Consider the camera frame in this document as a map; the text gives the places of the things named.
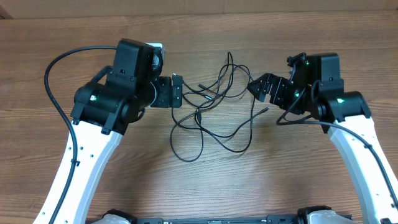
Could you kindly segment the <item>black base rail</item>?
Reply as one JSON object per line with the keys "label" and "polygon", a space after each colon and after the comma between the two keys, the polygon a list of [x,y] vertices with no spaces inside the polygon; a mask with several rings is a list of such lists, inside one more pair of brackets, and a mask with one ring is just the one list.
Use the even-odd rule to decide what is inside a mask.
{"label": "black base rail", "polygon": [[88,223],[131,223],[131,224],[280,224],[280,223],[353,223],[351,215],[339,215],[330,207],[317,205],[300,208],[295,214],[273,214],[264,217],[244,218],[137,218],[120,210],[108,210],[99,220]]}

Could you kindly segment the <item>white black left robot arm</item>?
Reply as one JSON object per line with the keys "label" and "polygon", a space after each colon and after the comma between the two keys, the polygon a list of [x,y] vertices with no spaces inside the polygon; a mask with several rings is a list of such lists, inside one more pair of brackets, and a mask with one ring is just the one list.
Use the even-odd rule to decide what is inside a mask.
{"label": "white black left robot arm", "polygon": [[61,59],[93,46],[80,47],[53,59],[44,74],[45,91],[67,125],[65,152],[49,194],[35,223],[84,223],[96,188],[111,155],[129,124],[146,108],[179,108],[182,81],[163,77],[165,49],[161,43],[121,39],[112,65],[102,68],[77,89],[69,116],[49,87],[51,68]]}

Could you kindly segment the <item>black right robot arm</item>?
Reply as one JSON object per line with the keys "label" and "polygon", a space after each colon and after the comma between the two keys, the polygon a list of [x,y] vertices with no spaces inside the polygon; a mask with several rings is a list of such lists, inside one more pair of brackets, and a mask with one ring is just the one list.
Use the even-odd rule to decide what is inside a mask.
{"label": "black right robot arm", "polygon": [[378,141],[371,110],[358,91],[346,92],[336,53],[287,58],[290,78],[265,73],[248,83],[249,92],[285,113],[299,116],[280,126],[320,125],[344,160],[356,190],[364,223],[397,223],[397,177]]}

